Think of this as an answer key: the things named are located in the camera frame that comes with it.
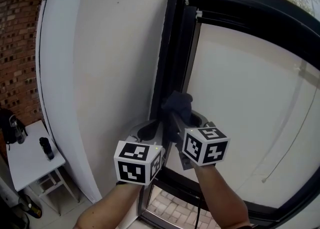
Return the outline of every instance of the black and white pattern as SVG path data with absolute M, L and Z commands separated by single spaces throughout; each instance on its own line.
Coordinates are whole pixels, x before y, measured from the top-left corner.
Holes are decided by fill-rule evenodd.
M 145 161 L 148 156 L 149 146 L 136 143 L 126 143 L 119 154 L 119 157 Z
M 190 155 L 195 161 L 199 161 L 202 143 L 190 134 L 186 134 L 184 152 Z
M 219 143 L 209 143 L 206 146 L 203 163 L 221 161 L 224 157 L 228 141 Z
M 154 158 L 154 160 L 150 164 L 150 181 L 155 176 L 155 174 L 160 170 L 160 162 L 161 162 L 161 152 Z
M 226 136 L 216 127 L 198 128 L 206 140 L 224 139 Z
M 146 169 L 144 165 L 118 161 L 119 174 L 121 180 L 146 182 Z

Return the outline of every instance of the black backpack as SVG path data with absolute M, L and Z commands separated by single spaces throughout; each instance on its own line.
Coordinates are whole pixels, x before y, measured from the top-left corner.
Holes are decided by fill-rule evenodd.
M 12 111 L 8 109 L 0 109 L 0 128 L 2 129 L 3 138 L 7 145 L 13 144 L 17 141 L 15 128 L 11 127 L 9 122 L 12 115 L 14 115 Z M 26 136 L 28 136 L 25 125 L 19 119 L 16 119 L 16 121 L 21 132 L 24 131 Z

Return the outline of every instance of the black cable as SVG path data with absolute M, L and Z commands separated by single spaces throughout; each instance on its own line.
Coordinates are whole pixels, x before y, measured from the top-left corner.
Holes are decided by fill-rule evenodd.
M 200 196 L 199 204 L 198 204 L 198 214 L 196 216 L 196 221 L 195 221 L 195 226 L 194 229 L 197 229 L 198 227 L 198 222 L 199 222 L 199 217 L 200 217 L 200 210 L 201 210 L 201 202 L 202 202 L 202 195 Z

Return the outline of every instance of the table top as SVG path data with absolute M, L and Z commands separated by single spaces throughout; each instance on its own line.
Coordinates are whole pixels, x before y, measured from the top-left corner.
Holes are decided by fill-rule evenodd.
M 14 188 L 22 190 L 31 183 L 66 163 L 61 153 L 51 140 L 41 120 L 25 127 L 28 134 L 22 144 L 15 142 L 6 145 L 6 153 Z M 47 138 L 50 142 L 54 158 L 49 161 L 42 150 L 39 139 Z

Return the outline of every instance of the white cube with black markers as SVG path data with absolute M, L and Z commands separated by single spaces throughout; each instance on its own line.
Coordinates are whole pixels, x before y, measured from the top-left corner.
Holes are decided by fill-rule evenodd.
M 186 128 L 182 152 L 198 166 L 222 162 L 230 138 L 217 127 Z
M 147 186 L 161 168 L 162 146 L 119 141 L 114 154 L 119 181 Z

